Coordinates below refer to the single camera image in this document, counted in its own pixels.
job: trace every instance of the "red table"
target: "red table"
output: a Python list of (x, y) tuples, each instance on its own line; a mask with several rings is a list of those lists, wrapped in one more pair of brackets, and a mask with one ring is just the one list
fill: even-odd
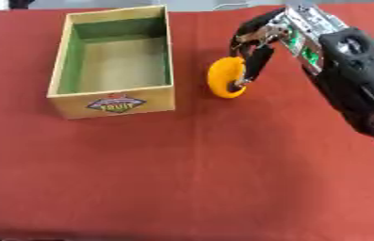
[[(374, 37), (374, 4), (322, 8)], [(90, 120), (45, 99), (67, 11), (0, 11), (0, 236), (374, 240), (374, 141), (285, 49), (241, 98), (206, 89), (270, 9), (172, 13), (177, 110)]]

